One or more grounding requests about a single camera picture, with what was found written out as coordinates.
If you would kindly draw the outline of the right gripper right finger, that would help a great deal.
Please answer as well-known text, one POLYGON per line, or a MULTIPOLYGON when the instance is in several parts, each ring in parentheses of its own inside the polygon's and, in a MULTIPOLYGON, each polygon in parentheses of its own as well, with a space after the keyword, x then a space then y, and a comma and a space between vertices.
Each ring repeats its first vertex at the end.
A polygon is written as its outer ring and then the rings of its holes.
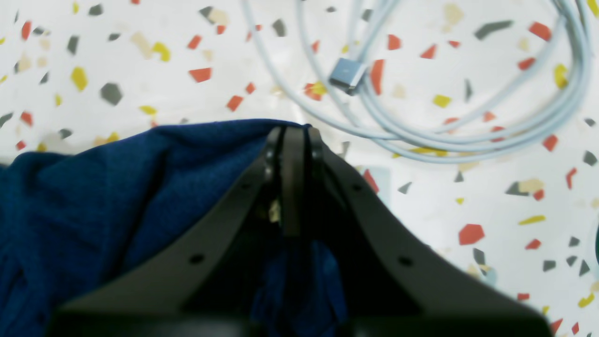
POLYGON ((365 179, 296 132, 305 177, 302 235, 332 252, 346 318, 336 337, 549 337, 545 318, 477 281, 421 242, 365 179))

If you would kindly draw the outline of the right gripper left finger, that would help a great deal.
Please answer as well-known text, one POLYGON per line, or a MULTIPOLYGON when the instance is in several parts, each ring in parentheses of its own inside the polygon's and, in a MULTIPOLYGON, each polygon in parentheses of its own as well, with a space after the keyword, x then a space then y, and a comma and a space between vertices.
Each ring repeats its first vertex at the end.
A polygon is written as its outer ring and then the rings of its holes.
POLYGON ((260 156, 189 231, 154 258, 61 307, 49 337, 265 337, 242 313, 275 236, 260 209, 278 200, 285 234, 297 232, 291 192, 297 130, 274 128, 260 156))

